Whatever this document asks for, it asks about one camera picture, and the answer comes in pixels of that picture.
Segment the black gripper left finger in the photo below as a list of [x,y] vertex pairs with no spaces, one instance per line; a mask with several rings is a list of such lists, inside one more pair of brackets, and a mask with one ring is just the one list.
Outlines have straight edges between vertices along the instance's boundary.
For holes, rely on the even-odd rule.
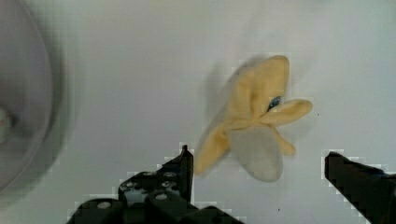
[[66,224],[244,224],[216,206],[191,204],[192,168],[193,155],[183,146],[159,170],[123,181],[116,199],[82,203]]

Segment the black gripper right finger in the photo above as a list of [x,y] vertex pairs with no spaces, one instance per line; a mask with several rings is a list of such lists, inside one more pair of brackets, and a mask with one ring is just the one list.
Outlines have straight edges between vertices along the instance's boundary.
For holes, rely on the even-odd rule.
[[326,179],[371,223],[395,224],[395,175],[330,152]]

